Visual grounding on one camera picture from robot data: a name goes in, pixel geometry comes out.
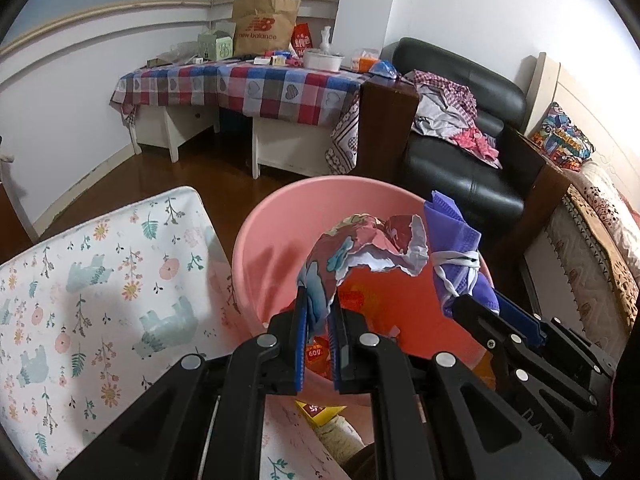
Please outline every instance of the clothes pile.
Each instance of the clothes pile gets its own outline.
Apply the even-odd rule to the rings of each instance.
[[[501,168],[495,139],[474,122],[476,98],[468,87],[431,72],[415,70],[407,75],[420,94],[412,130],[455,144],[493,168]]]

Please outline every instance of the blue gripper pad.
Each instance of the blue gripper pad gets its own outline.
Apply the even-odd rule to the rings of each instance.
[[[544,346],[546,336],[540,330],[540,322],[527,314],[515,303],[505,298],[500,292],[495,291],[500,306],[500,317],[511,326],[520,331],[527,338],[527,344],[533,347]]]
[[[338,330],[334,309],[331,309],[329,312],[327,324],[329,331],[329,350],[331,352],[331,375],[334,378],[334,390],[338,392],[340,391],[340,352],[338,351]]]
[[[295,367],[296,367],[296,390],[302,391],[302,383],[305,380],[305,347],[306,347],[306,314],[307,314],[307,301],[309,301],[306,294],[300,301],[296,301],[296,309],[300,317],[298,318],[298,327],[296,332],[296,352],[295,352]]]

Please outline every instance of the white cabinet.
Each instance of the white cabinet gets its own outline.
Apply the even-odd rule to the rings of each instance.
[[[139,144],[169,149],[171,162],[178,161],[178,147],[210,126],[218,132],[217,106],[140,106],[136,122],[129,126],[136,153]]]

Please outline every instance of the brown blanket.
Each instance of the brown blanket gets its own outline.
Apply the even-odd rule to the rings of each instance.
[[[616,296],[618,313],[626,327],[627,334],[629,334],[638,314],[638,309],[636,308],[638,286],[606,227],[604,227],[596,212],[587,204],[580,192],[574,186],[569,186],[565,197],[578,210],[591,232],[591,236],[599,243],[606,255],[611,276],[610,283]]]

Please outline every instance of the red package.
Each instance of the red package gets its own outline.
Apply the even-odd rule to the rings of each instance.
[[[306,346],[305,366],[324,378],[332,378],[331,352],[327,339],[322,336],[315,337],[313,343]]]
[[[313,48],[313,43],[311,43],[311,32],[309,32],[309,26],[307,23],[299,23],[296,25],[293,29],[291,44],[293,45],[293,49],[296,51],[296,54],[298,54],[298,57],[302,57],[306,49]]]

